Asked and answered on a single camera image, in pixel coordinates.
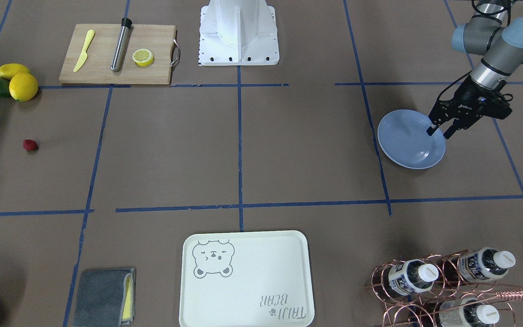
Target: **white bottle cap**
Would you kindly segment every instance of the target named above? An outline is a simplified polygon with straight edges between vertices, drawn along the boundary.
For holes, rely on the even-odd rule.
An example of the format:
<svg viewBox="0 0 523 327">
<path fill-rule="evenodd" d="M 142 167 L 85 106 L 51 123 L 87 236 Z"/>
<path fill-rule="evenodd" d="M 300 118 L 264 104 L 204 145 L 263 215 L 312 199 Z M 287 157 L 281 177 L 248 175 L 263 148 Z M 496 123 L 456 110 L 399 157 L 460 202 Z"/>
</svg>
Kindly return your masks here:
<svg viewBox="0 0 523 327">
<path fill-rule="evenodd" d="M 480 304 L 476 312 L 479 320 L 488 325 L 500 321 L 500 313 L 498 312 L 498 309 L 489 304 Z"/>
<path fill-rule="evenodd" d="M 426 263 L 417 269 L 419 277 L 426 282 L 434 282 L 439 278 L 439 270 L 436 266 Z"/>
<path fill-rule="evenodd" d="M 493 261 L 502 268 L 509 268 L 515 265 L 515 257 L 508 251 L 499 251 L 494 253 Z"/>
</svg>

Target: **wooden cutting board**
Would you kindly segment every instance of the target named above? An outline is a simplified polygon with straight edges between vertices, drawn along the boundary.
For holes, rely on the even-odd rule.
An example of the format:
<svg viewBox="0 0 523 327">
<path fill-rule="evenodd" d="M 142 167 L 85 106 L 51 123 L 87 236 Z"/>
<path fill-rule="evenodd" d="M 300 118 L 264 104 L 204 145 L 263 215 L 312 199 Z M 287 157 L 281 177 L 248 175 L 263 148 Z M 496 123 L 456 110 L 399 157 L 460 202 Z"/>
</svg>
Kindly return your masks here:
<svg viewBox="0 0 523 327">
<path fill-rule="evenodd" d="M 84 45 L 88 30 L 95 35 L 90 44 L 86 62 L 73 72 Z M 60 82 L 87 84 L 170 84 L 173 39 L 177 28 L 174 25 L 133 25 L 122 70 L 112 72 L 110 65 L 120 36 L 119 24 L 78 24 L 68 46 Z M 133 53 L 138 49 L 151 50 L 154 63 L 141 67 L 133 62 Z"/>
</svg>

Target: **strawberry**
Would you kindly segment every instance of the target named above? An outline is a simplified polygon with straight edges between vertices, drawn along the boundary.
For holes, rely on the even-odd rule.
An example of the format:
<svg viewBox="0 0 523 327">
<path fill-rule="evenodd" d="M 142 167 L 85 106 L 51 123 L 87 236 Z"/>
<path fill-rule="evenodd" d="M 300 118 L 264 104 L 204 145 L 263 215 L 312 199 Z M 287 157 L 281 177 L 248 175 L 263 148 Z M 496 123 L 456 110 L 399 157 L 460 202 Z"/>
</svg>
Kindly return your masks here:
<svg viewBox="0 0 523 327">
<path fill-rule="evenodd" d="M 33 139 L 24 139 L 23 148 L 27 152 L 36 151 L 37 149 L 39 149 L 38 144 Z"/>
</svg>

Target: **blue plate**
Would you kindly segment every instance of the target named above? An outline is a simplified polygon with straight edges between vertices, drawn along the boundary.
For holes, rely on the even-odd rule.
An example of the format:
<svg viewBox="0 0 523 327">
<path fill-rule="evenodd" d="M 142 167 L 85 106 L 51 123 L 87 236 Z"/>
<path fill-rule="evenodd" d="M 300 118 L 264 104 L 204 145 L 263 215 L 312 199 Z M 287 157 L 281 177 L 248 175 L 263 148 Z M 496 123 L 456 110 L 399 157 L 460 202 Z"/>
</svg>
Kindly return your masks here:
<svg viewBox="0 0 523 327">
<path fill-rule="evenodd" d="M 427 169 L 445 154 L 445 138 L 440 129 L 427 135 L 431 120 L 414 110 L 392 111 L 378 125 L 378 142 L 389 159 L 406 168 Z"/>
</svg>

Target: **gray cloth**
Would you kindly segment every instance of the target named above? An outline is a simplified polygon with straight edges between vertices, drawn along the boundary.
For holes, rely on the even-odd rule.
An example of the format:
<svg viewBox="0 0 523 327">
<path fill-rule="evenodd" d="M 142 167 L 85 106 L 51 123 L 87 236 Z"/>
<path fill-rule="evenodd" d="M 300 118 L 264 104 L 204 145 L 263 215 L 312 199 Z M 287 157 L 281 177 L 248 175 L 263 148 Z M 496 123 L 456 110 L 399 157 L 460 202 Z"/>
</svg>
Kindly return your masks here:
<svg viewBox="0 0 523 327">
<path fill-rule="evenodd" d="M 73 326 L 120 327 L 126 299 L 125 283 L 129 275 L 134 290 L 134 268 L 83 271 L 79 279 Z"/>
</svg>

